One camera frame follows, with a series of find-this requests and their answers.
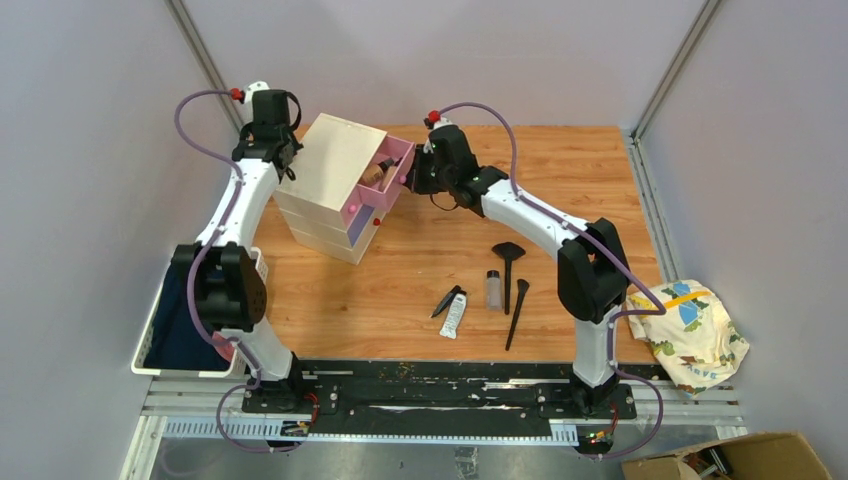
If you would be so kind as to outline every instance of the cardboard box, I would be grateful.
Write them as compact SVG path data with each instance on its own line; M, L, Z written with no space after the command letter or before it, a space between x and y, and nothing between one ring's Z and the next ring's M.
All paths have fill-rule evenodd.
M683 457L720 445L733 480L832 480L807 439L798 432L754 433L706 442L622 463L627 480L688 480L698 475Z

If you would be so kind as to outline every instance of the cloth bag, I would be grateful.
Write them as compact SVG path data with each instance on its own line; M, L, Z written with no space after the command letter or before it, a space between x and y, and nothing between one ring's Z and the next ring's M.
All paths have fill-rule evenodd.
M721 300L694 280L660 285L651 292L668 309L663 316L630 315L633 338L651 344L669 377L689 397L736 373L749 344L736 331ZM629 309L656 309L644 294L627 297Z

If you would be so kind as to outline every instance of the bottle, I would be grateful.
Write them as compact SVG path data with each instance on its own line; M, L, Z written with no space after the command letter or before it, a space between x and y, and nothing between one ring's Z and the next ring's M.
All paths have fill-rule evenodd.
M447 338L456 338L456 329L459 328L459 322L462 320L462 314L465 313L465 305L467 303L465 290L460 290L453 296L453 301L448 309L448 318L445 319L439 335Z
M380 163L372 163L371 165L368 165L368 168L366 168L362 176L359 177L359 183L366 187L374 185L383 179L383 176L386 175L386 171L394 164L394 159L387 158Z
M486 308L489 310L500 310L501 303L501 275L497 270L486 272Z

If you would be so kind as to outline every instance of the gray wall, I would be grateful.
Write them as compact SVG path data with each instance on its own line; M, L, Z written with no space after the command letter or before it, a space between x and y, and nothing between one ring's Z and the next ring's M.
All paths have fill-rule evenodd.
M622 127L638 120L702 3L186 1L225 80L290 89L307 121L327 112L418 124L475 100L516 124Z
M132 351L223 187L171 122L205 82L162 1L2 2L0 64L0 476L116 478L149 384ZM231 145L200 103L187 128Z
M848 477L848 3L725 2L644 145L682 276L750 339L753 429L799 429Z

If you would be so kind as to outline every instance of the wooden tabletop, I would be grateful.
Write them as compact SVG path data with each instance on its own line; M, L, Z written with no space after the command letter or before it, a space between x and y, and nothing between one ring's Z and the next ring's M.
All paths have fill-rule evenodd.
M424 127L379 127L423 142ZM464 126L481 165L509 172L509 141L500 127ZM519 184L571 215L615 224L634 273L660 282L621 135L616 128L516 127ZM447 194L435 197L453 205ZM527 251L513 265L513 282L530 283L515 338L504 351L511 315L485 308L486 271L503 272L491 251L512 241ZM358 266L298 245L270 202L256 234L270 267L268 318L280 340L301 358L384 358L572 362L574 319L556 293L556 264L504 225L457 209L439 210L404 190ZM439 336L445 314L436 304L455 284L468 292L456 340ZM513 300L517 294L513 285ZM655 363L622 321L622 362Z

